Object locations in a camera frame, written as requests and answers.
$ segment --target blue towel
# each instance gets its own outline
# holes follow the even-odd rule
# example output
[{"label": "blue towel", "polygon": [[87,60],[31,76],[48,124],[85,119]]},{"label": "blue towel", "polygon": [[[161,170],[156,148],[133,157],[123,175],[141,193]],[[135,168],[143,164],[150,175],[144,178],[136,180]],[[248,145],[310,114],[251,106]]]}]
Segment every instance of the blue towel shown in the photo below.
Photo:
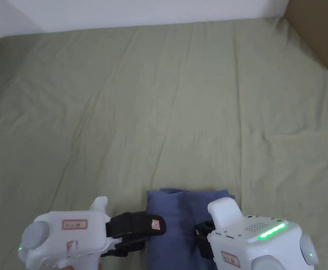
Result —
[{"label": "blue towel", "polygon": [[148,191],[147,213],[164,218],[166,233],[148,243],[148,270],[216,270],[213,260],[200,256],[194,226],[212,220],[208,204],[231,197],[227,190],[189,192],[179,189]]}]

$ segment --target white sticker label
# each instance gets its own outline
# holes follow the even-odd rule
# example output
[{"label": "white sticker label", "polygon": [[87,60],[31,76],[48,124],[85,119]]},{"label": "white sticker label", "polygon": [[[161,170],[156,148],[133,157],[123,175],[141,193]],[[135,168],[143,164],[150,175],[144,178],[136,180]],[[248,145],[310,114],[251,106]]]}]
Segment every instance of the white sticker label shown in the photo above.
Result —
[{"label": "white sticker label", "polygon": [[235,265],[236,267],[240,268],[240,263],[239,263],[239,259],[237,256],[226,253],[224,251],[222,251],[222,256],[223,256],[223,260],[226,261],[228,264],[232,264],[232,265]]},{"label": "white sticker label", "polygon": [[78,250],[78,240],[73,240],[66,243],[66,252],[70,253],[72,251]]},{"label": "white sticker label", "polygon": [[151,220],[151,228],[154,230],[160,230],[160,224],[158,220]]},{"label": "white sticker label", "polygon": [[88,228],[88,221],[86,219],[64,220],[61,228],[63,230],[85,230]]}]

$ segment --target cardboard box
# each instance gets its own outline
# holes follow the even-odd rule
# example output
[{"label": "cardboard box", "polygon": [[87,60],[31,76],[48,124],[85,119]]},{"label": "cardboard box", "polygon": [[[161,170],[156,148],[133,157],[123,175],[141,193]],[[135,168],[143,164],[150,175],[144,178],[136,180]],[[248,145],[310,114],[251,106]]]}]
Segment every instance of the cardboard box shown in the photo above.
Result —
[{"label": "cardboard box", "polygon": [[290,0],[285,17],[328,68],[328,0]]}]

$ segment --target green led light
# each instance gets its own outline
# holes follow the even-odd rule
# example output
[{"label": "green led light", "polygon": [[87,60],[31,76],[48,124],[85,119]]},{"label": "green led light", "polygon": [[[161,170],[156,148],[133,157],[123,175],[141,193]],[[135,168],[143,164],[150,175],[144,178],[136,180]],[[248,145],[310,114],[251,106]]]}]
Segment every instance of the green led light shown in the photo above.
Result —
[{"label": "green led light", "polygon": [[285,224],[282,223],[268,231],[266,231],[264,234],[261,234],[258,239],[264,239],[264,238],[267,238],[268,236],[272,235],[273,233],[277,232],[278,230],[282,229],[285,227]]}]

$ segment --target white handle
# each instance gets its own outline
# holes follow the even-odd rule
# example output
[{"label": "white handle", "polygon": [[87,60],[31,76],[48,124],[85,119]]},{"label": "white handle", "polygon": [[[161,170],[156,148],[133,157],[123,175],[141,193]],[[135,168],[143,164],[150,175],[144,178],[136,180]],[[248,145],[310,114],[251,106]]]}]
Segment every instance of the white handle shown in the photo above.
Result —
[{"label": "white handle", "polygon": [[232,198],[221,198],[208,204],[208,212],[214,221],[215,229],[229,227],[243,218],[238,205]]}]

